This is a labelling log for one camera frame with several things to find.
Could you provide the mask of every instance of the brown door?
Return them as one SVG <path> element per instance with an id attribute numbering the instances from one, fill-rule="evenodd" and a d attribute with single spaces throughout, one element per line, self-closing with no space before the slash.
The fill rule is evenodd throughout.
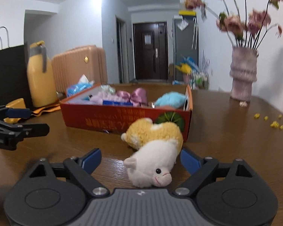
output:
<path id="1" fill-rule="evenodd" d="M 135 78 L 168 79 L 167 23 L 134 24 Z"/>

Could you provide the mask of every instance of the shopping bag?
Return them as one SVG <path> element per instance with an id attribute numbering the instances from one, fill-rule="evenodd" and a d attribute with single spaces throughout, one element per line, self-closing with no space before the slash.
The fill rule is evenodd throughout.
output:
<path id="1" fill-rule="evenodd" d="M 23 98 L 26 107 L 33 109 L 26 73 L 27 48 L 25 45 L 10 47 L 8 30 L 2 28 L 6 30 L 8 47 L 0 49 L 0 105 Z"/>

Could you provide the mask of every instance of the pink suitcase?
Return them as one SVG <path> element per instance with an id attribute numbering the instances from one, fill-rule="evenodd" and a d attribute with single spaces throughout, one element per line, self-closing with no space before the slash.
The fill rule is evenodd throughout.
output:
<path id="1" fill-rule="evenodd" d="M 65 93 L 82 75 L 95 83 L 107 83 L 106 54 L 95 45 L 76 47 L 56 55 L 52 59 L 52 69 L 58 92 Z"/>

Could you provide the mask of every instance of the yellow pitcher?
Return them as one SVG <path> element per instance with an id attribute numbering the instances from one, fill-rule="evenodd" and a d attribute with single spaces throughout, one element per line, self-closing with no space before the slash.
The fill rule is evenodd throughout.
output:
<path id="1" fill-rule="evenodd" d="M 43 41 L 30 45 L 27 78 L 34 107 L 50 105 L 58 100 L 52 65 Z"/>

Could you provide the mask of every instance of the pink bow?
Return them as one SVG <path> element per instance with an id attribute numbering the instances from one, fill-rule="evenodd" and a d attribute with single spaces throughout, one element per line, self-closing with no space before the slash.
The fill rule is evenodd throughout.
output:
<path id="1" fill-rule="evenodd" d="M 116 95 L 132 103 L 134 107 L 148 106 L 147 92 L 143 88 L 137 88 L 131 94 L 126 91 L 117 91 Z"/>

